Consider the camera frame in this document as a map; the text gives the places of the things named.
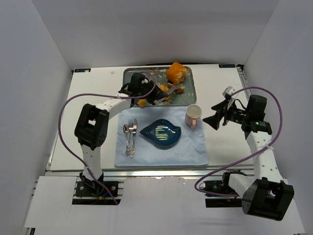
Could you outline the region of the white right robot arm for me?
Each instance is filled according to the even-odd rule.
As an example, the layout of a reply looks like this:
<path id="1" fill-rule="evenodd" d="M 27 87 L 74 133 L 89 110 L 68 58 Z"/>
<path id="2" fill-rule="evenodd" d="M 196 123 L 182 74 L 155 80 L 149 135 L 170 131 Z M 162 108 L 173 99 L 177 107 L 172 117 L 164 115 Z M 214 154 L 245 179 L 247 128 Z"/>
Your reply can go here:
<path id="1" fill-rule="evenodd" d="M 267 99 L 251 95 L 245 108 L 239 109 L 235 99 L 225 95 L 225 100 L 212 107 L 215 115 L 203 121 L 214 129 L 231 121 L 241 125 L 249 148 L 254 154 L 254 177 L 249 177 L 240 170 L 227 170 L 222 180 L 205 181 L 207 196 L 225 194 L 239 196 L 242 199 L 244 214 L 281 221 L 293 199 L 293 186 L 284 182 L 273 149 L 272 129 L 264 120 Z"/>

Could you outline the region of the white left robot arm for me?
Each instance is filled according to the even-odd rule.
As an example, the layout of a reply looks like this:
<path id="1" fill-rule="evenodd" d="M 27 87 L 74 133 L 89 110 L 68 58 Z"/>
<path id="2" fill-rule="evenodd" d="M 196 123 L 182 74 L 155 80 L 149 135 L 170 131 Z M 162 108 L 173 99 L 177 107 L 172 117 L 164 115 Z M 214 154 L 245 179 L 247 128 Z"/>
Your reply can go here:
<path id="1" fill-rule="evenodd" d="M 80 161 L 84 170 L 80 179 L 90 193 L 96 196 L 107 192 L 112 195 L 103 181 L 103 171 L 100 166 L 100 147 L 105 142 L 108 124 L 112 117 L 133 107 L 144 99 L 152 105 L 163 101 L 172 91 L 164 91 L 155 80 L 149 80 L 141 73 L 132 75 L 129 83 L 118 91 L 122 96 L 110 96 L 108 100 L 98 105 L 85 104 L 76 124 L 74 135 L 83 151 Z"/>

